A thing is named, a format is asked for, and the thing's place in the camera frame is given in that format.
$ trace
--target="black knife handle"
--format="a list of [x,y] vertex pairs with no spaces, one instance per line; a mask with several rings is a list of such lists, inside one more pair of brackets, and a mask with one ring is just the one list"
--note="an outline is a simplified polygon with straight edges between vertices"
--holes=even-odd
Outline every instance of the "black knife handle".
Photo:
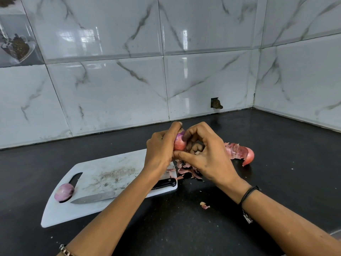
[[168,179],[164,179],[164,180],[159,180],[155,186],[152,188],[153,189],[161,189],[161,188],[165,188],[165,187],[175,187],[176,186],[176,179],[175,178],[168,178]]

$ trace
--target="cutting board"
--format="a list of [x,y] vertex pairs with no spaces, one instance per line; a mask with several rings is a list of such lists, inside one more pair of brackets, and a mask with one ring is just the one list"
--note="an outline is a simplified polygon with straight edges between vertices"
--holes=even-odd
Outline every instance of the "cutting board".
[[[70,202],[89,195],[125,189],[142,171],[146,151],[146,149],[143,149],[76,164],[53,190],[46,204],[41,226],[44,228],[53,226],[105,209],[114,199],[88,204],[72,204]],[[160,180],[177,177],[173,162],[170,163],[167,169],[170,171],[165,172]],[[57,188],[64,183],[68,183],[78,173],[82,173],[82,175],[75,186],[72,198],[63,203],[57,202],[54,199]],[[178,184],[175,187],[151,190],[146,198],[175,190],[177,187]]]

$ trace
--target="onion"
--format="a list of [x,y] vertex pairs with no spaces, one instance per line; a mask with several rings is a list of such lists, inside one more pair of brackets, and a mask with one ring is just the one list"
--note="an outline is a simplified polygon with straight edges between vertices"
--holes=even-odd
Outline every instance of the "onion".
[[175,150],[181,150],[184,151],[186,149],[187,143],[182,140],[183,136],[185,134],[185,130],[182,128],[178,131],[178,134],[176,135],[176,139],[174,141],[174,151]]
[[62,202],[69,199],[73,195],[74,190],[75,188],[70,183],[61,185],[55,193],[55,200]]

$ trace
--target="knife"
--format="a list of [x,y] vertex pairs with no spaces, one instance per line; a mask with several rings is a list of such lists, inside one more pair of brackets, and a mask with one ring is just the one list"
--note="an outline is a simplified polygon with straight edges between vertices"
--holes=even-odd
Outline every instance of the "knife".
[[[168,179],[164,179],[164,180],[159,180],[154,185],[152,190],[153,189],[161,189],[161,188],[165,188],[165,187],[169,187],[169,186],[172,186],[172,187],[176,186],[176,179],[175,178],[168,178]],[[95,195],[89,195],[89,196],[85,196],[82,198],[72,200],[71,203],[73,203],[73,204],[87,204],[87,203],[92,203],[92,202],[101,201],[101,200],[105,200],[105,199],[112,199],[112,198],[116,198],[118,195],[120,195],[123,190],[124,189],[113,190],[113,191],[99,193],[99,194],[95,194]]]

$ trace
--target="countertop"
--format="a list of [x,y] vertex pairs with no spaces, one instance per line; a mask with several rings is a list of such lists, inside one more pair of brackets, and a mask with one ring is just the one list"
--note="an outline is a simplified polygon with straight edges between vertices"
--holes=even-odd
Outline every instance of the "countertop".
[[[242,178],[327,232],[341,228],[341,134],[256,109],[182,120],[207,122],[225,141],[253,149]],[[97,214],[40,226],[46,202],[75,164],[146,148],[170,122],[0,151],[0,247],[3,255],[56,255]],[[208,180],[179,181],[145,199],[113,255],[282,255],[257,223]],[[204,210],[200,202],[211,208]]]

